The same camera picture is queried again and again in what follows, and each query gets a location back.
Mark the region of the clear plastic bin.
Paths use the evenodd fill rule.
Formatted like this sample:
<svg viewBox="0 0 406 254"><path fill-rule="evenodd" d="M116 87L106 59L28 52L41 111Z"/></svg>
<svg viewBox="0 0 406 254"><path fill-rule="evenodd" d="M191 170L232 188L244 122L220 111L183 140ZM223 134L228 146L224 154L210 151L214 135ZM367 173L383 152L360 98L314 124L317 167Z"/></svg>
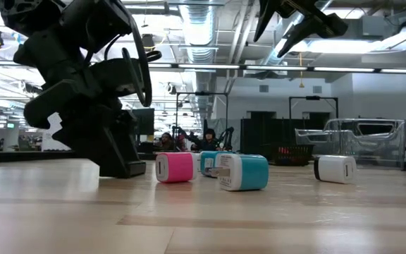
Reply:
<svg viewBox="0 0 406 254"><path fill-rule="evenodd" d="M406 153L406 120L331 119L321 130L295 129L298 145L312 154L354 157L362 167L402 169Z"/></svg>

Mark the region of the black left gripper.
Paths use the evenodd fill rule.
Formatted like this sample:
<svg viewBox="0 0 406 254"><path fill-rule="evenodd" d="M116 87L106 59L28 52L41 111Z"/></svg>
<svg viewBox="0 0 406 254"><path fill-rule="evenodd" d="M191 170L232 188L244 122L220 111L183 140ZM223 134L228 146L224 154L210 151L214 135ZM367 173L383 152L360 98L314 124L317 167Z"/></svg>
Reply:
<svg viewBox="0 0 406 254"><path fill-rule="evenodd" d="M52 114L62 115L65 123L53 134L54 140L100 167L124 168L141 162L134 138L135 117L121 111L119 101L132 94L143 106L151 105L147 62L125 56L92 66L69 66L50 73L40 94L25 105L24 117L30 126L47 129Z"/></svg>

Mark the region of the blue and white charger cube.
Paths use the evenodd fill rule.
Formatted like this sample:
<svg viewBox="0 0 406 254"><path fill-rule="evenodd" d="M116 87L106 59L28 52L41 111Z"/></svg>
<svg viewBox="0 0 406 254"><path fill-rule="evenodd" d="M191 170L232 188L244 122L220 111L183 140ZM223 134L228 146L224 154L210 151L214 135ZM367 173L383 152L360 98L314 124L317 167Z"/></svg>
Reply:
<svg viewBox="0 0 406 254"><path fill-rule="evenodd" d="M232 155L227 151L203 151L200 153L200 172L211 178L229 177L233 174L230 166L221 166L217 159L221 155Z"/></svg>
<svg viewBox="0 0 406 254"><path fill-rule="evenodd" d="M221 166L230 166L234 171L229 177L216 178L225 191L256 191L264 189L269 180L269 163L261 155L221 155L217 161Z"/></svg>

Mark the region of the black monitor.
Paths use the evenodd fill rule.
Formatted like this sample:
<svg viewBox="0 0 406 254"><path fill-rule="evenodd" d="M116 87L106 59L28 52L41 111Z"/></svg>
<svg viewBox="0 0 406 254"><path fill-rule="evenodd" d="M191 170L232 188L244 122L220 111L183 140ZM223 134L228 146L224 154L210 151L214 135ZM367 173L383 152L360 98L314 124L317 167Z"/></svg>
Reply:
<svg viewBox="0 0 406 254"><path fill-rule="evenodd" d="M134 109L132 113L136 118L136 134L154 135L154 109Z"/></svg>

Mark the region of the silver ventilation duct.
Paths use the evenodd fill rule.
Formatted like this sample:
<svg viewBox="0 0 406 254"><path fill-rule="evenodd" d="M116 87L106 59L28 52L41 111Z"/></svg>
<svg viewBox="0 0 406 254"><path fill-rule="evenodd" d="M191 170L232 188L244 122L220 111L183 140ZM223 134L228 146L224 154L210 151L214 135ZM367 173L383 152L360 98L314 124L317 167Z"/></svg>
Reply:
<svg viewBox="0 0 406 254"><path fill-rule="evenodd" d="M183 19L183 32L187 46L187 62L213 64L216 56L215 24L216 8L204 5L179 7Z"/></svg>

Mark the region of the ceiling light strip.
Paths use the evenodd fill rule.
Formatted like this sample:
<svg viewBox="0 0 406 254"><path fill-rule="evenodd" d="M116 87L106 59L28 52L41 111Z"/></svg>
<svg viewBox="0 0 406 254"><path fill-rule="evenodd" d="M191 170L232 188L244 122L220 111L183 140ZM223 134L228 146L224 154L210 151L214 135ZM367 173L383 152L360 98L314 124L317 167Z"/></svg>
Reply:
<svg viewBox="0 0 406 254"><path fill-rule="evenodd" d="M318 73L373 73L402 74L406 68L353 68L331 66L262 66L245 64L203 64L203 63L150 63L149 71L287 71L287 72L318 72Z"/></svg>

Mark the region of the person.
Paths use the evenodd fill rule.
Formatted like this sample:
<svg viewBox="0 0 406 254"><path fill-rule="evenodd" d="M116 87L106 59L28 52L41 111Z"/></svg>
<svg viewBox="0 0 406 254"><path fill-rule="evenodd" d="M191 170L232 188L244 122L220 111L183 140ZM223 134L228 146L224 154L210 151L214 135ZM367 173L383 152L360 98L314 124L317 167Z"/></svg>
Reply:
<svg viewBox="0 0 406 254"><path fill-rule="evenodd" d="M159 141L159 147L162 150L168 150L168 151L175 149L175 142L170 133L165 132L162 134L160 141Z"/></svg>
<svg viewBox="0 0 406 254"><path fill-rule="evenodd" d="M212 128L208 128L204 132L203 139L196 139L196 141L191 146L191 150L195 151L218 151L220 149L221 148L216 139L216 133Z"/></svg>

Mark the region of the black background rig frame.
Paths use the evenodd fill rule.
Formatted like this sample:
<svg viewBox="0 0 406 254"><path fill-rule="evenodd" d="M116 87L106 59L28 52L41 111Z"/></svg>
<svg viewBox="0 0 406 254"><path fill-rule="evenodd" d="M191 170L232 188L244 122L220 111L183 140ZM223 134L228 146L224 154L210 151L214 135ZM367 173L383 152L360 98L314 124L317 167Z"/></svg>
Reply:
<svg viewBox="0 0 406 254"><path fill-rule="evenodd" d="M288 119L289 119L289 121L292 121L292 119L293 119L293 117L292 117L292 110L293 110L292 101L294 99L304 99L306 101L324 100L329 105L331 105L331 104L328 101L333 100L335 102L334 109L335 109L336 118L339 117L339 99L337 97L320 97L320 96L317 96L317 95L313 95L313 96L289 97L288 98Z"/></svg>

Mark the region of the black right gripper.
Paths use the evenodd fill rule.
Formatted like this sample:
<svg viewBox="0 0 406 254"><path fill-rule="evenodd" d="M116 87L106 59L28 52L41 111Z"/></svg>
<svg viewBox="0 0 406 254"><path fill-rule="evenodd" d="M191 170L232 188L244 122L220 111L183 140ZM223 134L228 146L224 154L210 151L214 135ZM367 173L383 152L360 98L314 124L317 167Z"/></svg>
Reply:
<svg viewBox="0 0 406 254"><path fill-rule="evenodd" d="M323 39L343 36L348 24L337 14L324 14L318 11L315 0L259 0L259 19L253 41L257 42L269 24L272 16L277 13L286 17L286 7L290 13L301 13L304 20L298 23L290 33L286 43L279 51L277 57L285 56L298 42L311 35L318 35Z"/></svg>

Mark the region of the pink and white charger cube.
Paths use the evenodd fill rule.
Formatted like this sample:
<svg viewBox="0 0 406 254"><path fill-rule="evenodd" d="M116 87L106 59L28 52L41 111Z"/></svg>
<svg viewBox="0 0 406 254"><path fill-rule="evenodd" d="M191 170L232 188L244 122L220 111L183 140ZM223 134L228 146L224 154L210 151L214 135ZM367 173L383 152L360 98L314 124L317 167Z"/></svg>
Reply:
<svg viewBox="0 0 406 254"><path fill-rule="evenodd" d="M156 179L161 183L181 183L197 178L199 154L192 152L162 152L156 156Z"/></svg>

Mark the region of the black partition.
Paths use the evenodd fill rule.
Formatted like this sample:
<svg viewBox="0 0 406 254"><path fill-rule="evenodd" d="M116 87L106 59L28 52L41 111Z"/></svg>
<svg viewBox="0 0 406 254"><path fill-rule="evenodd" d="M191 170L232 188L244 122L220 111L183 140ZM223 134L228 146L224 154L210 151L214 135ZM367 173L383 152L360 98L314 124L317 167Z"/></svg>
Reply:
<svg viewBox="0 0 406 254"><path fill-rule="evenodd" d="M241 119L239 151L265 155L278 145L294 145L295 128L321 129L322 126L311 119Z"/></svg>

